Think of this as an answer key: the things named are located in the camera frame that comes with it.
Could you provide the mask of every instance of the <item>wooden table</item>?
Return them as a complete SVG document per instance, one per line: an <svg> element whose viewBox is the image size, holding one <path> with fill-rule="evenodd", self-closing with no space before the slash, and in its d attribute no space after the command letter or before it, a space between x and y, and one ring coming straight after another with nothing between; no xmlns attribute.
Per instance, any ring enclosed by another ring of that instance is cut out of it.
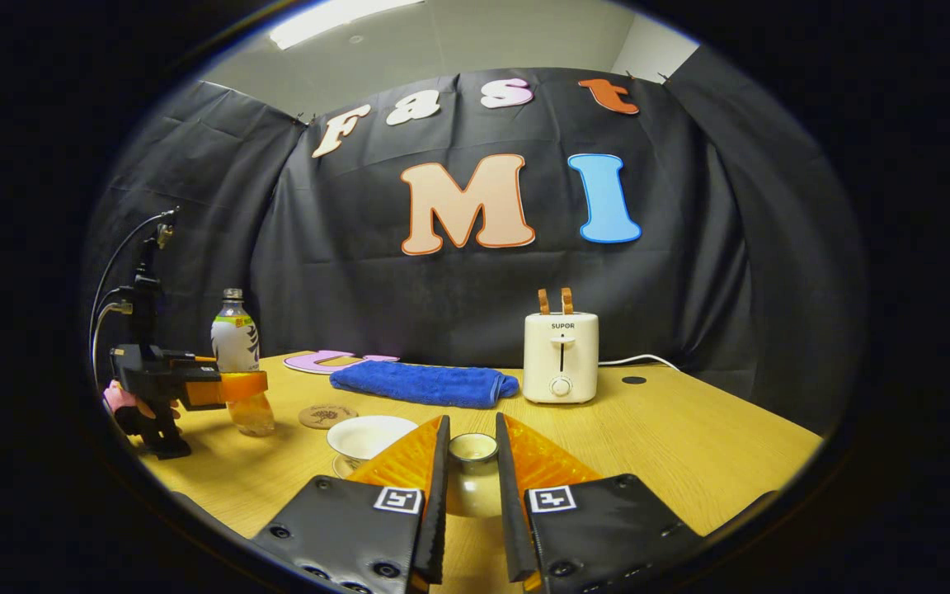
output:
<svg viewBox="0 0 950 594"><path fill-rule="evenodd" d="M261 360L276 435L242 436L225 410L182 411L177 425L193 454L162 461L142 455L167 488L185 493L246 538L266 526L314 474L335 476L327 432L299 422L299 411L315 403L342 403L361 415L391 414L417 424L449 414L453 436L495 435L494 417L502 411L605 477L636 474L702 535L762 493L781 488L821 443L814 433L666 365L600 368L596 398L581 405L538 405L517 395L493 410L474 410L336 390L327 375L286 368L288 356L293 355ZM340 358L325 365L354 361ZM501 371L520 380L523 375ZM624 384L627 375L647 381ZM444 583L432 591L520 593L520 584L506 582L505 567L499 516L448 516Z"/></svg>

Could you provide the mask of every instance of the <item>coaster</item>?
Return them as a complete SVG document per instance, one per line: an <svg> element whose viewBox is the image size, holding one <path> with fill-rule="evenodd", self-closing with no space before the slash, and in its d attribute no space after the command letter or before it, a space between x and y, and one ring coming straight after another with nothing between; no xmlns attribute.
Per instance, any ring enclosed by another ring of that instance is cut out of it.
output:
<svg viewBox="0 0 950 594"><path fill-rule="evenodd" d="M327 429L347 418L358 417L358 413L346 406L334 403L320 403L299 412L299 422L313 429Z"/></svg>
<svg viewBox="0 0 950 594"><path fill-rule="evenodd" d="M350 466L350 462L347 462L347 458L343 454L338 454L336 458L332 459L332 472L336 473L336 476L341 479L350 477L350 473L354 473L355 470L353 466Z"/></svg>

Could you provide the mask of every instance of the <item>ceiling light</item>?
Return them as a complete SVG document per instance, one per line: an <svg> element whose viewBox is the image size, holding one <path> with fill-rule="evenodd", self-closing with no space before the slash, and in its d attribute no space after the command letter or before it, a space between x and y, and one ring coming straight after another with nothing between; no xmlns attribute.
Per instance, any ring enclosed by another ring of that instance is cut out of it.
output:
<svg viewBox="0 0 950 594"><path fill-rule="evenodd" d="M328 0L316 7L302 11L270 32L270 38L278 48L291 46L324 33L341 24L389 11L391 8L419 4L425 0Z"/></svg>

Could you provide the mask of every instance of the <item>white cup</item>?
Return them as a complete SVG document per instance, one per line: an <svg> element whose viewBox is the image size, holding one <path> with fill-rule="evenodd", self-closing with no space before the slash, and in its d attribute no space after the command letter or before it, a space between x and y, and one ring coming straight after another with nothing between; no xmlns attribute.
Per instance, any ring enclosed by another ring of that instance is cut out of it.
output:
<svg viewBox="0 0 950 594"><path fill-rule="evenodd" d="M416 427L407 418L382 414L347 418L328 429L328 446L339 452L351 470L356 470Z"/></svg>

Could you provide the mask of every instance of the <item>toaster knob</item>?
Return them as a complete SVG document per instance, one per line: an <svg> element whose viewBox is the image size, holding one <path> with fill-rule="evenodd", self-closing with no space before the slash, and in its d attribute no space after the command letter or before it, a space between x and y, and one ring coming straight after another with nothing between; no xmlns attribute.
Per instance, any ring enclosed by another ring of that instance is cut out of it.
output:
<svg viewBox="0 0 950 594"><path fill-rule="evenodd" d="M566 379L564 376L558 376L556 379L552 379L550 384L550 389L552 394L557 396L566 396L570 393L570 380Z"/></svg>

